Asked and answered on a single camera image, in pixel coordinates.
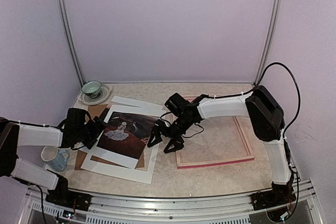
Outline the dark photo with white figure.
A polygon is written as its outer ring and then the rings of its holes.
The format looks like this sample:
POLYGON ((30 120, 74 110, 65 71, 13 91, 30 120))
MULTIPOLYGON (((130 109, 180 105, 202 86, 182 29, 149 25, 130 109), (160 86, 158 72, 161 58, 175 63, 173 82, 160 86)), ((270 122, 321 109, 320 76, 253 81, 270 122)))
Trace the dark photo with white figure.
POLYGON ((97 147, 139 159, 155 121, 153 116, 113 112, 97 147))

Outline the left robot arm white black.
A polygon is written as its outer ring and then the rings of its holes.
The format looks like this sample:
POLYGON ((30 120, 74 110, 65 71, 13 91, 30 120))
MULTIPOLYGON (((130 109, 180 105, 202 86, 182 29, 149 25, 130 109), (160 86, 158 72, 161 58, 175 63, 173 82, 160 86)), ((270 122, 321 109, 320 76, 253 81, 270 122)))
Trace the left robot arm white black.
POLYGON ((106 127, 99 117, 91 117, 84 109, 70 108, 58 126, 32 124, 1 118, 1 176, 53 190, 53 197, 66 206, 73 201, 73 193, 60 178, 42 167, 19 158, 17 149, 23 146, 73 148, 81 143, 91 149, 106 127))

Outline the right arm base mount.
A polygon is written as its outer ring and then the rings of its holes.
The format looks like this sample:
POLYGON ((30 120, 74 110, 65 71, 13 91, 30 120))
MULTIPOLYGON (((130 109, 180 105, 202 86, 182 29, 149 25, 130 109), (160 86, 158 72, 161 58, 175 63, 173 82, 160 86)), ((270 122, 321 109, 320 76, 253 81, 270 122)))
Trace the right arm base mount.
POLYGON ((292 186, 293 180, 288 181, 285 185, 272 183, 271 190, 258 191, 251 194, 251 201, 254 210, 272 208, 283 204, 288 204, 296 200, 292 186))

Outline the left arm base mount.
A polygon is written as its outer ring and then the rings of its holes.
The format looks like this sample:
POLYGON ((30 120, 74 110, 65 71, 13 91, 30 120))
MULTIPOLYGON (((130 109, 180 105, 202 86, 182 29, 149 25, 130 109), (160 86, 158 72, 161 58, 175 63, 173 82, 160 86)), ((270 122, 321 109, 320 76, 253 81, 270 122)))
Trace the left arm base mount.
POLYGON ((55 189, 48 190, 46 196, 47 202, 82 211, 88 211, 91 199, 90 194, 69 190, 68 180, 62 176, 58 177, 55 189))

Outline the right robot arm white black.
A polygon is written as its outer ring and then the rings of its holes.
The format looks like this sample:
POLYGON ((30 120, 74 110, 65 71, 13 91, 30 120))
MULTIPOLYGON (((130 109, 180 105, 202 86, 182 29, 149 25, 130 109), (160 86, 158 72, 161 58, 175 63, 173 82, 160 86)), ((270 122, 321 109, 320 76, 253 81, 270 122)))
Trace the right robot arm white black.
POLYGON ((184 147, 185 133, 193 125, 204 119, 227 116, 248 117, 255 136, 264 142, 272 170, 272 182, 277 185, 269 192, 273 205, 281 204, 289 196, 285 186, 293 179, 290 170, 290 149, 286 142, 284 112, 264 86, 257 86, 241 94, 211 97, 201 94, 192 101, 179 93, 169 97, 165 107, 176 116, 172 123, 157 119, 152 127, 147 146, 151 148, 162 142, 162 137, 170 139, 165 153, 175 152, 184 147))

